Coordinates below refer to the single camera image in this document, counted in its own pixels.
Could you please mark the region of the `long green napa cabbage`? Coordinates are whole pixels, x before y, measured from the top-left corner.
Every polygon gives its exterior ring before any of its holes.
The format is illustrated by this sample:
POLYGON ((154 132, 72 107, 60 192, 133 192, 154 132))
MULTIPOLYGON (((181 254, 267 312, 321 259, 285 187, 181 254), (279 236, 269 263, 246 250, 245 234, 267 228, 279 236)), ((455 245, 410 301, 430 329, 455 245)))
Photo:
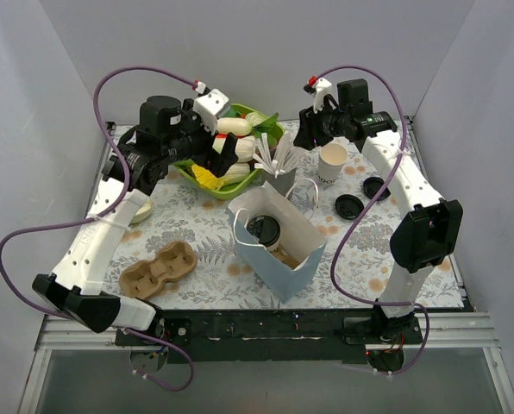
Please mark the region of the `long green napa cabbage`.
MULTIPOLYGON (((213 148, 221 153, 223 150, 223 146, 226 139, 215 139, 213 143, 213 148)), ((253 136, 245 136, 239 137, 237 139, 235 145, 235 154, 238 157, 238 163, 247 163, 251 161, 254 157, 256 150, 256 142, 255 137, 253 136)))

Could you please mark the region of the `yellow napa cabbage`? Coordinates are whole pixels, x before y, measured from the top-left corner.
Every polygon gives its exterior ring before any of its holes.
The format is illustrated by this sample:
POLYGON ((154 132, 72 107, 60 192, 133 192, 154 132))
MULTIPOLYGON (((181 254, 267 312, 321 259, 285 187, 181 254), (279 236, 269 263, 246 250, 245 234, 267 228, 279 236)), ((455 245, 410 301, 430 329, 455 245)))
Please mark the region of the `yellow napa cabbage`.
POLYGON ((248 163, 235 163, 222 177, 217 177, 201 166, 192 165, 191 172, 203 188, 218 191, 225 185, 242 182, 250 174, 251 169, 248 163))

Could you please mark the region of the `white radish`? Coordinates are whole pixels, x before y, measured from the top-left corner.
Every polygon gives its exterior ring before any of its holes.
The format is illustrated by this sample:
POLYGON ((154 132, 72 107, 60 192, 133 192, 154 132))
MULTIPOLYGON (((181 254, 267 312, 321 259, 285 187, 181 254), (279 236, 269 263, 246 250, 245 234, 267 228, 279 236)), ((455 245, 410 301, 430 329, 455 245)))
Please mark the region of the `white radish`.
POLYGON ((232 133, 236 136, 247 136, 252 132, 253 125, 245 118, 223 117, 217 121, 216 130, 219 134, 227 135, 232 133))

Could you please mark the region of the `stacked white paper cup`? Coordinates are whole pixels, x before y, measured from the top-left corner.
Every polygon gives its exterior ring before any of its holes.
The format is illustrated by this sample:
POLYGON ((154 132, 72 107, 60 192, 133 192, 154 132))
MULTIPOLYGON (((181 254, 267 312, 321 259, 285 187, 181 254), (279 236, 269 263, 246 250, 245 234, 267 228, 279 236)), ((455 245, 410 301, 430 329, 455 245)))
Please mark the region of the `stacked white paper cup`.
POLYGON ((333 184, 348 160, 348 151, 341 144, 331 142, 318 155, 317 176, 324 185, 333 184))

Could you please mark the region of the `green plastic basket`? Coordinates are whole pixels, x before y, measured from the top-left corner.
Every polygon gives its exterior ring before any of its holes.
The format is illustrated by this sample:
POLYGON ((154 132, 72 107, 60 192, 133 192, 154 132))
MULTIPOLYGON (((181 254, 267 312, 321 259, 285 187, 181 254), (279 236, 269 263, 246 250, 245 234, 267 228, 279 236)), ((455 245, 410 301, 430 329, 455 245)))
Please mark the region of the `green plastic basket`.
MULTIPOLYGON (((232 103, 232 110, 226 115, 226 117, 240 117, 244 118, 244 116, 250 112, 257 111, 250 107, 247 107, 242 104, 232 103)), ((268 135, 268 145, 271 150, 273 150, 279 142, 279 139, 285 133, 284 128, 279 124, 273 127, 273 130, 268 135)), ((203 188, 194 178, 193 173, 191 172, 191 166, 194 163, 191 160, 181 161, 174 166, 179 170, 179 173, 188 179, 192 184, 194 184, 197 188, 202 191, 210 194, 212 197, 215 197, 220 200, 230 200, 238 197, 252 182, 254 182, 260 176, 260 169, 254 168, 255 160, 247 162, 250 166, 251 172, 250 174, 242 181, 236 184, 225 185, 218 191, 209 190, 203 188)))

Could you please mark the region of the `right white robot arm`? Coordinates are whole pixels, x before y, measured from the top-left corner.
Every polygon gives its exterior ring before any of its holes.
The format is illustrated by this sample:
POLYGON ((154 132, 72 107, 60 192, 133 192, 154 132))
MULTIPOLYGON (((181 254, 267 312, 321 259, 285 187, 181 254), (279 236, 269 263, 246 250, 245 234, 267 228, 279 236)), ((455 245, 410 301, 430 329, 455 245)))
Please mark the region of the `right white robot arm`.
POLYGON ((373 110, 365 79, 332 85, 313 77, 304 90, 313 104, 299 113, 296 146, 311 150, 336 137, 348 139, 376 168, 397 202, 401 222, 390 239, 394 264, 368 324, 378 341, 394 341, 411 326, 425 280, 454 252, 462 206, 435 190, 404 153, 406 135, 387 112, 373 110))

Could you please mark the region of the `brown pulp cup carrier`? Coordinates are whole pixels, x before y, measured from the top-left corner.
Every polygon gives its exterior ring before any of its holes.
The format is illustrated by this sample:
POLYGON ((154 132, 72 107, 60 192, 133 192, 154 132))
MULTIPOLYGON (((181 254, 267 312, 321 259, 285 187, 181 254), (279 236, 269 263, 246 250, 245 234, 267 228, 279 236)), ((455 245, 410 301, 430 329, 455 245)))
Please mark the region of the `brown pulp cup carrier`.
POLYGON ((160 249, 153 259, 139 260, 127 267, 119 278, 122 294, 129 298, 148 300, 176 283, 197 266, 198 257, 185 241, 172 241, 160 249))
POLYGON ((300 261, 295 259, 292 255, 288 254, 285 250, 277 248, 271 254, 281 263, 285 264, 291 269, 296 269, 300 265, 300 261))

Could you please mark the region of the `white paper bag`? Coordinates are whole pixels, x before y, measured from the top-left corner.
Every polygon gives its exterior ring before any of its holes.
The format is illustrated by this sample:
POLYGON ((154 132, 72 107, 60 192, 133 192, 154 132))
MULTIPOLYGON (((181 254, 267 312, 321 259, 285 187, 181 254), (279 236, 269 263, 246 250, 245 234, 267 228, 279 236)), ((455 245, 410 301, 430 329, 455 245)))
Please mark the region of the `white paper bag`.
POLYGON ((233 199, 227 211, 237 254, 281 302, 293 298, 313 280, 327 238, 287 196, 266 182, 233 199), (278 261, 248 232, 249 220, 261 215, 273 216, 279 222, 279 247, 300 261, 296 269, 278 261))

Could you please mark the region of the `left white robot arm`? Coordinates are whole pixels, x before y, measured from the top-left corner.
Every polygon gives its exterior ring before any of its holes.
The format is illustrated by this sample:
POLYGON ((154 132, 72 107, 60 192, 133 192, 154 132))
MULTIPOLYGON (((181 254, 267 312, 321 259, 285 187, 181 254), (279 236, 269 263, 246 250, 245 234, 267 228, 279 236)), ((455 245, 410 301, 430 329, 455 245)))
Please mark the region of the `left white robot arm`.
POLYGON ((149 97, 140 107, 138 124, 114 144, 72 245, 49 274, 36 275, 33 290, 96 333, 131 328, 143 343, 158 343, 165 325, 156 318, 157 308, 140 298, 104 292, 103 276, 135 214, 171 164, 193 160, 222 176, 237 162, 234 135, 228 135, 221 151, 213 148, 218 121, 230 108, 219 90, 184 101, 149 97))

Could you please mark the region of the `white paper coffee cup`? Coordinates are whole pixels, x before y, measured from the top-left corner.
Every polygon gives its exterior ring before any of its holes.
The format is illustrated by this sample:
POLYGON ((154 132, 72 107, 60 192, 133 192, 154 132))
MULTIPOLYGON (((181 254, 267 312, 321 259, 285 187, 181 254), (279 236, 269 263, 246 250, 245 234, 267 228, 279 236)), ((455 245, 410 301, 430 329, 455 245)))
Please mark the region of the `white paper coffee cup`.
POLYGON ((265 249, 267 252, 272 254, 273 252, 275 252, 279 249, 279 241, 276 241, 275 243, 270 244, 270 245, 266 245, 265 249))

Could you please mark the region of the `aluminium frame rail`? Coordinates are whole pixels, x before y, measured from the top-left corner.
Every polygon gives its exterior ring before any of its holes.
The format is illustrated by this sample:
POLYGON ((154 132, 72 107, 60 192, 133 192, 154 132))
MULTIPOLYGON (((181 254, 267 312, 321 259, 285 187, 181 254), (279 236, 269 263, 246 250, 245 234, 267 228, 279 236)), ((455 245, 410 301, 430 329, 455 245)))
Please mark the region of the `aluminium frame rail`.
POLYGON ((486 313, 434 311, 423 341, 366 362, 195 362, 174 345, 50 317, 22 413, 514 413, 498 335, 486 313))

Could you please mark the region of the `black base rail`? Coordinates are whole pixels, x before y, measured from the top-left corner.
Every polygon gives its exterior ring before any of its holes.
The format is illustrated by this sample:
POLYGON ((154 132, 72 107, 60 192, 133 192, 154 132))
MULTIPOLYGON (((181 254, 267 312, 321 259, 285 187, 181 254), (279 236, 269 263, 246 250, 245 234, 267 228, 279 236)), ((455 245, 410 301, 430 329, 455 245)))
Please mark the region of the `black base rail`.
POLYGON ((364 363, 367 345, 423 341, 416 317, 388 323, 370 309, 163 310, 154 336, 180 347, 195 362, 364 363))

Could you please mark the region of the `floral table mat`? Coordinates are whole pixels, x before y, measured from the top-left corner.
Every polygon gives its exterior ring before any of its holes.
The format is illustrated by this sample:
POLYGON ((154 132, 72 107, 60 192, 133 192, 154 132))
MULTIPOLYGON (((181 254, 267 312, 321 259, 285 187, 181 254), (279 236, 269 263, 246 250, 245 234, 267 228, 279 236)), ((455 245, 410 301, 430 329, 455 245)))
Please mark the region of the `floral table mat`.
MULTIPOLYGON (((119 277, 138 260, 149 260, 168 242, 188 242, 196 252, 195 270, 178 283, 166 286, 153 298, 163 309, 285 309, 348 308, 358 302, 340 294, 329 278, 335 250, 351 223, 335 213, 335 199, 353 194, 362 202, 365 179, 376 169, 349 142, 339 139, 348 150, 348 161, 338 180, 322 186, 319 205, 310 183, 303 182, 294 192, 294 204, 310 218, 326 237, 327 244, 312 282, 288 302, 282 304, 271 290, 254 275, 253 269, 235 253, 234 239, 228 226, 227 204, 192 185, 176 168, 159 182, 151 196, 154 210, 145 221, 125 233, 107 272, 103 289, 121 291, 119 277)), ((393 259, 389 239, 398 225, 398 207, 394 198, 374 205, 348 239, 336 264, 338 283, 360 298, 376 299, 386 287, 393 259)))

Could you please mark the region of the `black coffee lid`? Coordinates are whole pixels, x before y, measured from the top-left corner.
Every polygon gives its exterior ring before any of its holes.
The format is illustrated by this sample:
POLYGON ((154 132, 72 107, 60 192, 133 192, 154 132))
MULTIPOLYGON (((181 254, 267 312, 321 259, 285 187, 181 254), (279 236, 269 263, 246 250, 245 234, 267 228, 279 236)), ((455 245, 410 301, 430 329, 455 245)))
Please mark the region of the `black coffee lid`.
POLYGON ((255 216, 249 220, 248 232, 264 247, 279 241, 281 227, 273 216, 255 216))
POLYGON ((335 200, 335 213, 344 220, 354 220, 364 210, 362 201, 352 194, 342 194, 335 200))
MULTIPOLYGON (((364 180, 362 184, 362 190, 364 195, 368 199, 372 199, 384 185, 384 180, 381 177, 369 177, 364 180)), ((391 192, 386 188, 383 193, 379 196, 378 200, 383 201, 391 196, 391 192)))

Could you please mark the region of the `grey straw holder cup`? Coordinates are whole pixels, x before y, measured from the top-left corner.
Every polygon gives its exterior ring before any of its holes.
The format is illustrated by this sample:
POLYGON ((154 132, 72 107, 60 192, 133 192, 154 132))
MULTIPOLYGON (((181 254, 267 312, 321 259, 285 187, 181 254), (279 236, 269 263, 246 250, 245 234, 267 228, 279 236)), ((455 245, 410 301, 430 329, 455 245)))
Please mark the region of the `grey straw holder cup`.
POLYGON ((296 169, 280 174, 278 177, 275 177, 269 172, 263 172, 263 176, 264 180, 268 182, 280 195, 285 196, 294 185, 296 169))

